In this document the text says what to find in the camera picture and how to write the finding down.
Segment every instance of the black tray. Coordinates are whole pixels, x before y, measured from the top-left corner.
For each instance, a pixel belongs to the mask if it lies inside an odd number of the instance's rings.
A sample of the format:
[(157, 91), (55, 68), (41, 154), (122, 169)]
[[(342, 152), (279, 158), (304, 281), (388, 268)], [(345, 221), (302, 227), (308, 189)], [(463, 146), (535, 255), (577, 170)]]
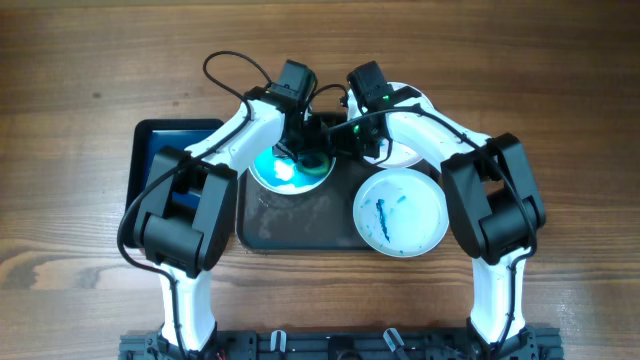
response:
[[(439, 176), (425, 161), (411, 168)], [(322, 184), (300, 195), (271, 192), (246, 171), (238, 186), (238, 239), (257, 253), (371, 251), (353, 223), (352, 207), (362, 183), (381, 170), (338, 158)]]

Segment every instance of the wire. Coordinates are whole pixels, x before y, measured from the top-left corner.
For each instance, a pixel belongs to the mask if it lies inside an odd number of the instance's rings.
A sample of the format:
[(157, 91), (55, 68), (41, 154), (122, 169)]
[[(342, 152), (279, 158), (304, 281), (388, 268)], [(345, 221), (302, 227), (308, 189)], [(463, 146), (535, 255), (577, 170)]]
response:
[(309, 98), (307, 99), (307, 101), (304, 103), (304, 106), (302, 107), (302, 113), (304, 114), (307, 111), (307, 109), (311, 105), (311, 102), (313, 101), (313, 99), (315, 99), (316, 96), (318, 96), (323, 91), (326, 91), (326, 90), (329, 90), (329, 89), (340, 89), (340, 90), (344, 91), (344, 96), (346, 98), (349, 98), (349, 93), (347, 92), (347, 88), (344, 87), (344, 85), (341, 85), (341, 84), (325, 85), (325, 86), (321, 87), (320, 89), (318, 89), (318, 91), (312, 91), (311, 92), (311, 95), (309, 95)]
[(310, 93), (313, 94), (314, 92), (316, 92), (316, 88), (318, 87), (318, 77), (316, 76), (316, 73), (313, 72), (313, 70), (309, 69), (309, 71), (311, 71), (311, 74), (313, 74), (313, 89), (311, 89)]
[(378, 166), (378, 165), (382, 164), (383, 162), (389, 160), (389, 158), (391, 157), (391, 152), (393, 151), (393, 140), (387, 140), (387, 141), (389, 142), (389, 146), (387, 147), (387, 157), (385, 157), (384, 159), (382, 159), (382, 160), (380, 160), (378, 162), (375, 162), (375, 163), (373, 163), (371, 165)]
[(206, 77), (211, 80), (213, 83), (215, 83), (216, 85), (220, 86), (221, 88), (227, 90), (228, 92), (230, 92), (231, 94), (233, 94), (234, 96), (236, 96), (238, 99), (240, 99), (240, 101), (242, 101), (242, 103), (244, 104), (245, 108), (247, 109), (247, 114), (244, 118), (244, 120), (242, 121), (242, 123), (236, 127), (235, 129), (233, 129), (229, 134), (227, 134), (225, 137), (223, 137), (220, 141), (218, 141), (216, 144), (214, 144), (213, 146), (211, 146), (207, 151), (203, 152), (202, 154), (191, 158), (188, 161), (185, 161), (181, 164), (178, 164), (177, 166), (175, 166), (173, 169), (165, 172), (164, 174), (160, 175), (156, 180), (154, 180), (151, 184), (149, 184), (134, 200), (133, 202), (131, 202), (131, 205), (129, 205), (129, 208), (126, 209), (124, 215), (122, 216), (122, 220), (120, 221), (120, 226), (118, 227), (118, 234), (117, 234), (117, 246), (118, 246), (118, 250), (120, 251), (120, 255), (122, 255), (122, 257), (132, 266), (138, 268), (138, 269), (142, 269), (142, 270), (146, 270), (146, 271), (150, 271), (156, 274), (159, 274), (161, 276), (164, 276), (170, 284), (170, 289), (171, 289), (171, 302), (172, 302), (172, 312), (173, 312), (173, 324), (174, 324), (174, 329), (176, 332), (176, 340), (178, 342), (178, 348), (180, 350), (180, 354), (182, 355), (183, 359), (187, 359), (187, 355), (185, 353), (184, 350), (184, 345), (182, 343), (182, 334), (180, 332), (180, 321), (178, 318), (179, 312), (178, 312), (178, 295), (177, 295), (177, 291), (176, 291), (176, 285), (178, 283), (178, 281), (171, 276), (171, 274), (169, 274), (168, 272), (158, 269), (158, 268), (154, 268), (152, 266), (148, 266), (148, 265), (144, 265), (142, 263), (139, 263), (137, 261), (135, 261), (125, 250), (124, 248), (124, 237), (125, 237), (125, 232), (126, 233), (131, 233), (133, 231), (133, 225), (134, 225), (134, 221), (135, 221), (135, 217), (134, 217), (134, 213), (137, 214), (138, 209), (140, 208), (140, 204), (142, 203), (142, 200), (149, 195), (149, 193), (151, 193), (151, 191), (153, 191), (156, 187), (158, 187), (158, 185), (160, 185), (161, 183), (163, 183), (165, 180), (167, 180), (169, 177), (177, 174), (178, 172), (185, 170), (191, 166), (197, 165), (202, 159), (206, 158), (207, 156), (213, 154), (216, 150), (218, 150), (222, 145), (224, 145), (227, 141), (229, 141), (229, 139), (233, 138), (235, 135), (237, 135), (242, 128), (244, 128), (244, 126), (251, 120), (251, 106), (249, 105), (249, 101), (242, 96), (240, 93), (238, 93), (237, 91), (233, 90), (232, 88), (228, 87), (227, 85), (221, 83), (220, 81), (218, 81), (217, 79), (215, 79), (213, 76), (211, 76), (211, 74), (208, 72), (207, 70), (207, 65), (209, 64), (209, 61), (211, 61), (211, 59), (213, 59), (216, 56), (220, 56), (220, 55), (233, 55), (233, 56), (237, 56), (237, 57), (241, 57), (245, 60), (247, 60), (248, 62), (250, 62), (252, 65), (254, 65), (258, 70), (260, 70), (260, 72), (264, 75), (264, 77), (267, 79), (267, 86), (270, 86), (272, 81), (271, 78), (269, 78), (269, 75), (267, 75), (267, 73), (260, 67), (260, 65), (258, 65), (255, 61), (253, 61), (251, 58), (249, 58), (248, 56), (244, 55), (244, 54), (240, 54), (237, 52), (233, 52), (233, 51), (218, 51), (215, 52), (211, 55), (209, 55), (205, 60), (204, 63), (202, 64), (202, 70), (204, 72), (204, 74), (206, 75)]
[(421, 116), (426, 116), (434, 120), (438, 124), (442, 125), (444, 128), (449, 130), (453, 135), (457, 136), (458, 138), (460, 138), (460, 140), (462, 140), (467, 145), (471, 146), (474, 150), (476, 150), (478, 155), (480, 155), (480, 157), (482, 157), (482, 159), (486, 161), (489, 164), (489, 166), (491, 166), (492, 170), (496, 172), (498, 175), (500, 175), (500, 177), (504, 182), (505, 187), (507, 188), (507, 191), (509, 191), (509, 193), (513, 197), (513, 200), (515, 201), (516, 206), (518, 207), (518, 210), (520, 210), (520, 213), (522, 214), (522, 217), (524, 218), (524, 221), (527, 225), (527, 228), (529, 230), (529, 238), (530, 238), (529, 243), (531, 244), (531, 249), (529, 250), (528, 253), (516, 257), (511, 262), (511, 265), (507, 267), (507, 269), (511, 271), (511, 290), (510, 290), (509, 311), (507, 312), (507, 323), (505, 325), (505, 328), (502, 332), (502, 335), (500, 336), (500, 340), (497, 342), (493, 350), (493, 356), (497, 358), (499, 356), (500, 350), (502, 350), (502, 347), (504, 346), (504, 343), (507, 340), (507, 337), (509, 336), (509, 330), (511, 329), (511, 324), (513, 323), (513, 320), (514, 320), (515, 302), (516, 302), (516, 299), (515, 299), (516, 298), (516, 291), (515, 291), (516, 273), (517, 273), (516, 267), (520, 261), (532, 257), (533, 255), (535, 255), (537, 251), (537, 240), (536, 240), (535, 228), (533, 227), (533, 224), (531, 223), (531, 219), (529, 219), (529, 215), (527, 214), (524, 204), (522, 203), (522, 198), (518, 194), (518, 191), (516, 190), (516, 188), (513, 186), (511, 179), (507, 177), (507, 175), (502, 171), (498, 163), (494, 159), (492, 159), (491, 156), (489, 156), (484, 150), (482, 150), (480, 146), (478, 146), (476, 143), (471, 141), (464, 133), (459, 132), (456, 128), (451, 126), (451, 124), (447, 123), (442, 118), (424, 111), (422, 108), (420, 108), (419, 105), (415, 105), (412, 107), (396, 107), (396, 108), (366, 113), (348, 122), (326, 129), (325, 131), (323, 131), (323, 133), (327, 135), (333, 134), (335, 132), (342, 131), (344, 129), (360, 124), (365, 120), (371, 119), (374, 116), (394, 113), (394, 112), (409, 112), (409, 113), (414, 113)]

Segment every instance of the blue marker stain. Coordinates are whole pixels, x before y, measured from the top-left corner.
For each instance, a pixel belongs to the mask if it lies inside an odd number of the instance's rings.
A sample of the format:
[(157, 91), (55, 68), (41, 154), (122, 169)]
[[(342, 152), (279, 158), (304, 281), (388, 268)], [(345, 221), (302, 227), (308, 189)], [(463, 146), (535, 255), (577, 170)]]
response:
[(389, 234), (387, 233), (387, 217), (384, 215), (384, 211), (382, 211), (382, 204), (384, 204), (384, 200), (378, 199), (376, 203), (376, 208), (378, 209), (378, 214), (380, 214), (380, 226), (382, 226), (382, 233), (388, 242), (391, 242), (389, 239)]

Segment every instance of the wooden table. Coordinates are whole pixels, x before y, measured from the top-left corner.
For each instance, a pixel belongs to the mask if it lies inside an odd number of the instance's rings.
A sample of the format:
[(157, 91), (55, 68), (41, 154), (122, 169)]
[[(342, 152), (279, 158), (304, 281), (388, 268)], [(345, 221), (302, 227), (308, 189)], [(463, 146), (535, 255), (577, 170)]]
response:
[[(527, 263), (526, 319), (559, 327), (567, 359), (632, 358), (640, 353), (638, 10), (632, 2), (258, 0), (2, 11), (0, 359), (112, 359), (119, 335), (160, 325), (157, 277), (128, 266), (115, 247), (133, 128), (146, 118), (234, 114), (238, 101), (201, 72), (221, 49), (250, 55), (274, 77), (294, 59), (321, 84), (344, 84), (375, 59), (388, 79), (422, 89), (461, 124), (516, 134), (548, 218)], [(235, 58), (211, 70), (237, 89), (263, 81)], [(323, 95), (320, 107), (335, 110), (335, 99)], [(213, 277), (223, 330), (464, 326), (473, 302), (471, 262), (451, 235), (411, 260), (265, 257), (230, 241)]]

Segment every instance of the black mounting bracket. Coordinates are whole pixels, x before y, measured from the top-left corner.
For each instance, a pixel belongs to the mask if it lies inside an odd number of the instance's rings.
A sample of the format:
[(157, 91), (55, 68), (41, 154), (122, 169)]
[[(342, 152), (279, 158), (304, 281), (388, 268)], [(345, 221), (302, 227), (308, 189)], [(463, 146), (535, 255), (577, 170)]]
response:
[[(153, 158), (147, 186), (189, 159), (187, 151), (164, 147)], [(128, 246), (195, 278), (218, 262), (234, 230), (237, 188), (237, 173), (226, 165), (201, 161), (178, 172), (142, 200)]]

